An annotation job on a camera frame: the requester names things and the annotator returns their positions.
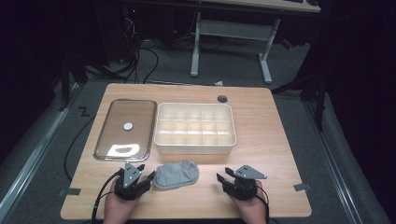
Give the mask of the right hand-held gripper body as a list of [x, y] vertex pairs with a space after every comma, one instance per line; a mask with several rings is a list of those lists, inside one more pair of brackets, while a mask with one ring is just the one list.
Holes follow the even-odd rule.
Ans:
[[234, 181], [229, 182], [229, 186], [222, 187], [223, 191], [240, 201], [252, 199], [256, 190], [256, 180], [266, 179], [267, 175], [252, 168], [249, 165], [243, 165], [234, 171]]

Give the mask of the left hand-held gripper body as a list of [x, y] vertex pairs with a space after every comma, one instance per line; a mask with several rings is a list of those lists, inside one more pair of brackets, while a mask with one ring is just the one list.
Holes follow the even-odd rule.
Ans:
[[142, 172], [136, 168], [130, 162], [126, 162], [125, 168], [120, 170], [120, 177], [117, 179], [115, 186], [115, 194], [125, 201], [133, 201], [148, 190], [138, 184]]

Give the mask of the grey sock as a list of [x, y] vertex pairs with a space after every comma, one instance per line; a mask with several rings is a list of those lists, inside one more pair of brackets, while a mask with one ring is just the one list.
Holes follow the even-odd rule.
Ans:
[[193, 185], [198, 178], [199, 169], [194, 161], [180, 161], [159, 166], [153, 184], [159, 189], [176, 189]]

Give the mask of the white divided storage box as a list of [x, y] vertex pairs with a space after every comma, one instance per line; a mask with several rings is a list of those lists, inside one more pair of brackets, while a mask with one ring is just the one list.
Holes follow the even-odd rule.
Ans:
[[162, 154], [229, 154], [236, 144], [232, 108], [226, 104], [162, 103], [154, 143]]

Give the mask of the person's right hand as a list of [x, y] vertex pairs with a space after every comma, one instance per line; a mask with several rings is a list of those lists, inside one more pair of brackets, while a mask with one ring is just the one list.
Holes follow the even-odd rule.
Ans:
[[262, 182], [256, 181], [256, 194], [252, 199], [240, 201], [230, 196], [235, 203], [240, 217], [246, 224], [268, 224], [267, 205], [262, 191]]

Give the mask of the person's left hand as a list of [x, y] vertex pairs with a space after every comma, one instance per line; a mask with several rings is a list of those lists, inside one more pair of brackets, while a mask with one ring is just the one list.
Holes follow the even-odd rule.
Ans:
[[105, 199], [103, 224], [125, 224], [140, 200], [140, 198], [136, 198], [133, 201], [125, 201], [118, 197], [114, 193], [116, 182], [117, 179], [112, 182], [110, 193]]

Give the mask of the clear plastic box lid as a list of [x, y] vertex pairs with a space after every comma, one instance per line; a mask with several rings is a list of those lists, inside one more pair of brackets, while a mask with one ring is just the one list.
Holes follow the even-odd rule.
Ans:
[[101, 161], [136, 161], [149, 157], [157, 103], [117, 99], [107, 110], [93, 156]]

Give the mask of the black stand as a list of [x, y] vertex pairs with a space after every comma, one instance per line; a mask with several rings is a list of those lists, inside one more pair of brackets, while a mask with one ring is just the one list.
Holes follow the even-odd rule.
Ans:
[[314, 122], [317, 128], [322, 132], [323, 111], [325, 109], [325, 93], [328, 81], [326, 73], [312, 73], [306, 76], [297, 77], [293, 81], [271, 90], [272, 94], [280, 94], [287, 90], [302, 90], [300, 98], [302, 101], [316, 101], [314, 110]]
[[60, 107], [61, 111], [64, 111], [70, 102], [70, 77], [73, 77], [77, 84], [86, 84], [88, 81], [83, 57], [80, 54], [67, 53], [62, 60], [61, 83], [63, 101]]

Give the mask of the white-framed desk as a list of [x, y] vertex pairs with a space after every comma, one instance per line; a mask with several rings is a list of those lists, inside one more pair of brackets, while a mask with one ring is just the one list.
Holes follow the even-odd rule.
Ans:
[[[316, 14], [321, 8], [311, 0], [197, 0], [198, 7], [211, 5], [224, 5], [226, 7], [246, 7], [247, 9], [265, 9], [274, 13], [302, 13], [309, 15]], [[202, 35], [231, 37], [249, 40], [259, 40], [266, 43], [263, 51], [258, 54], [259, 63], [262, 69], [264, 82], [272, 83], [267, 57], [276, 37], [276, 32], [280, 24], [280, 17], [276, 16], [270, 20], [269, 24], [252, 24], [241, 21], [225, 21], [220, 19], [203, 19], [198, 11], [195, 14], [195, 36], [194, 48], [191, 60], [191, 76], [197, 77], [199, 74], [200, 61], [200, 39]]]

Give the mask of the metal floor rail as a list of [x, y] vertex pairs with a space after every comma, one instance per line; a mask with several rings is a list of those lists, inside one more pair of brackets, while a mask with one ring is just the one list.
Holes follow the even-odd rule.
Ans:
[[302, 105], [315, 130], [316, 136], [320, 144], [321, 153], [323, 154], [325, 160], [325, 164], [328, 167], [328, 172], [331, 176], [338, 198], [344, 207], [349, 223], [363, 224], [361, 215], [353, 200], [349, 187], [347, 186], [345, 179], [341, 174], [337, 162], [332, 154], [325, 133], [319, 129], [319, 126], [316, 123], [314, 107], [309, 102], [302, 102]]
[[77, 162], [72, 148], [84, 132], [86, 119], [80, 115], [82, 84], [71, 89], [70, 102], [60, 110], [56, 99], [32, 126], [0, 168], [0, 223], [17, 215], [37, 217], [49, 213], [58, 217]]

